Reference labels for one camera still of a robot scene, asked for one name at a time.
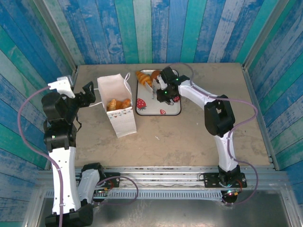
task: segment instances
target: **table surface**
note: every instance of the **table surface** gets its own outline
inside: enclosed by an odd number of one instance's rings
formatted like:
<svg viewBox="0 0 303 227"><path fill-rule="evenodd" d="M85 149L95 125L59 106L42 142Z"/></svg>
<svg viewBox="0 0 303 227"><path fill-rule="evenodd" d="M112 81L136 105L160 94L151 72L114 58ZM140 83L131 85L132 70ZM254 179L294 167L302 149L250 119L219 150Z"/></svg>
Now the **table surface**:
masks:
<svg viewBox="0 0 303 227"><path fill-rule="evenodd" d="M167 64L82 65L78 68L75 92L97 78L130 72L128 83L136 99L135 72L143 69L163 69ZM251 102L241 65L237 63L190 64L194 82L218 96L225 94ZM180 75L190 76L183 65L174 65ZM100 94L96 91L96 103ZM139 116L134 112L137 133L117 138L102 105L81 108L78 112L82 128L77 133L76 166L100 162L103 166L216 166L218 151L213 136L204 124L204 112L187 98L181 99L178 116ZM254 114L252 108L232 102L236 123ZM241 126L234 133L237 159L254 165L269 165L267 151L257 120Z"/></svg>

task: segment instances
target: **strawberry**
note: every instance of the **strawberry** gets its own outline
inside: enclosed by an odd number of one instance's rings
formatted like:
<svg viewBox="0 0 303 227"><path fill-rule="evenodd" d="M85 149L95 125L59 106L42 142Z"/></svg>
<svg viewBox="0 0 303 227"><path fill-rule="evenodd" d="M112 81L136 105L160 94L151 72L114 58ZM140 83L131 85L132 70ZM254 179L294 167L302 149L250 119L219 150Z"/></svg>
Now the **strawberry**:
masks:
<svg viewBox="0 0 303 227"><path fill-rule="evenodd" d="M140 99L140 98L138 98L138 99L137 99L137 108L138 108L139 110L145 110L145 108L146 108L146 103L145 103L145 101L142 100L142 99Z"/></svg>

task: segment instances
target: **wooden plank wall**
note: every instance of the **wooden plank wall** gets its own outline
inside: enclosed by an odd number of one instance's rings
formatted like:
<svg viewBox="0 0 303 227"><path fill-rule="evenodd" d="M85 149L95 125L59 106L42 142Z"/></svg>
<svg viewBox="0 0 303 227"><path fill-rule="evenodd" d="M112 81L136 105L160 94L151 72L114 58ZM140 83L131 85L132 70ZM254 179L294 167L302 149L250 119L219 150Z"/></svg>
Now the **wooden plank wall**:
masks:
<svg viewBox="0 0 303 227"><path fill-rule="evenodd" d="M278 2L43 1L76 65L243 63Z"/></svg>
<svg viewBox="0 0 303 227"><path fill-rule="evenodd" d="M290 0L249 73L281 170L303 204L303 1Z"/></svg>
<svg viewBox="0 0 303 227"><path fill-rule="evenodd" d="M73 57L84 62L77 53ZM36 174L46 164L24 145L18 110L33 92L71 73L33 0L0 0L0 226L21 226ZM21 121L28 141L46 152L41 97L25 107Z"/></svg>

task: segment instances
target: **purple cable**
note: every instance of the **purple cable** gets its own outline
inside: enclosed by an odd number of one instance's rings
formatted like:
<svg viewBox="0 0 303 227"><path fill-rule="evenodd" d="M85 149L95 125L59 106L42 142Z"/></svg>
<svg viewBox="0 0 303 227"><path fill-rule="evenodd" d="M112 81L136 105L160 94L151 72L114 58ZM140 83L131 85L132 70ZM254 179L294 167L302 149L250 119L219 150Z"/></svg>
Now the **purple cable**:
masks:
<svg viewBox="0 0 303 227"><path fill-rule="evenodd" d="M22 110L24 108L24 106L36 95L38 95L39 93L49 89L50 86L47 86L45 88L42 88L38 91L36 91L35 93L33 93L30 97L28 97L27 100L25 100L25 102L21 105L19 111L18 111L18 118L17 118L17 122L18 122L18 128L19 128L19 133L20 136L23 140L23 142L31 149L33 150L35 153L42 155L43 157L47 158L57 169L58 174L59 174L59 180L60 180L60 204L63 204L63 178L62 178L62 173L61 173L61 169L59 167L59 165L51 158L49 157L47 154L40 152L39 150L35 149L34 147L32 147L28 141L25 139L25 136L23 134L22 128L21 128L21 113ZM60 215L59 215L59 227L62 227L62 221L63 221L63 206L60 205Z"/></svg>
<svg viewBox="0 0 303 227"><path fill-rule="evenodd" d="M102 204L102 205L114 205L114 206L125 206L125 205L130 205L130 204L132 204L133 202L135 202L135 201L137 200L138 196L139 196L139 188L138 188L137 184L136 184L132 179L128 178L127 176L111 176L111 177L109 177L109 178L106 178L106 179L104 179L104 180L98 182L96 186L101 185L101 184L104 183L105 181L109 181L109 180L111 180L111 179L116 179L116 178L124 178L124 179L129 180L130 182L132 182L132 183L134 184L134 186L136 187L136 190L137 190L136 196L135 196L131 201L129 201L129 202L124 202L124 203L111 203L111 202L104 202L104 201L103 201L103 202L101 202L100 204Z"/></svg>
<svg viewBox="0 0 303 227"><path fill-rule="evenodd" d="M251 193L251 195L250 195L249 197L247 197L245 200L243 200L243 201L241 201L241 202L237 202L237 203L227 203L227 202L222 198L223 202L224 202L226 205L243 204L243 203L247 202L249 199L251 199L251 197L253 197L253 195L254 195L254 194L256 193L256 191L257 191L258 184L259 184L259 175L258 175L258 172L257 172L256 168L255 168L252 164L250 164L250 163L248 163L248 162L245 162L245 161L237 160L236 158L234 158L234 157L232 156L231 150L230 150L230 140L229 140L229 138L231 137L231 134L232 134L237 128L239 128L240 126L242 126L242 125L244 125L244 124L246 124L246 123L252 121L253 119L255 119L255 118L257 117L257 115L258 115L258 109L257 109L253 104L251 104L251 103L249 103L249 102L246 102L246 101L244 101L244 100L233 99L233 98L220 98L220 97L216 97L216 96L209 96L207 93L205 93L205 92L199 90L198 88L196 88L195 85L193 84L193 78L194 78L195 73L194 73L193 68L192 68L189 64L181 63L181 62L180 62L180 63L173 63L173 64L182 64L182 65L186 65L186 66L191 70L192 76L191 76L191 78L190 78L190 85L191 85L191 87L192 87L194 90L196 90L197 92L201 93L202 95L207 96L207 97L212 98L212 99L221 100L221 101L232 101L232 102L244 103L244 104L247 104L247 105L251 106L251 107L254 109L255 114L254 114L252 117L250 117L249 119L247 119L247 120L245 120L245 121L243 121L243 122L240 122L239 124L235 125L235 126L232 128L232 130L230 130L230 132L228 133L227 152L228 152L229 157L230 157L232 160L234 160L234 161L236 161L236 162L239 162L239 163L247 164L247 165L249 165L249 166L255 171L255 174L256 174L256 186L255 186L255 189L254 189L254 191Z"/></svg>

